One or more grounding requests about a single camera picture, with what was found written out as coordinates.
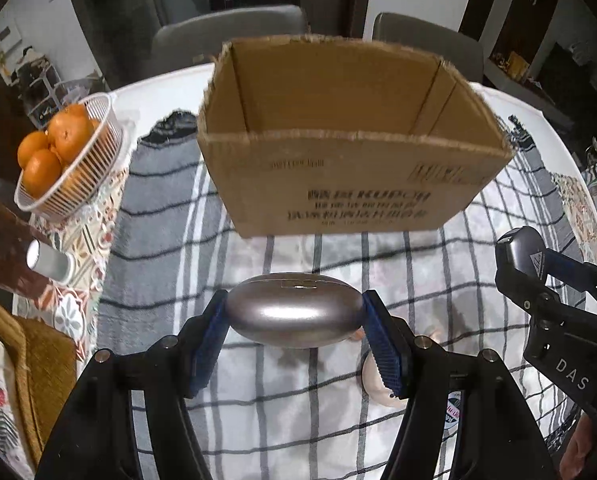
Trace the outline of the person right hand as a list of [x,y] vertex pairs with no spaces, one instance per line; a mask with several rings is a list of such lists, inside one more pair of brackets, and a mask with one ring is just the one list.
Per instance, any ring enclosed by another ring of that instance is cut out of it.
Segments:
[[583,471],[587,455],[592,447],[593,420],[583,413],[560,461],[562,480],[573,480]]

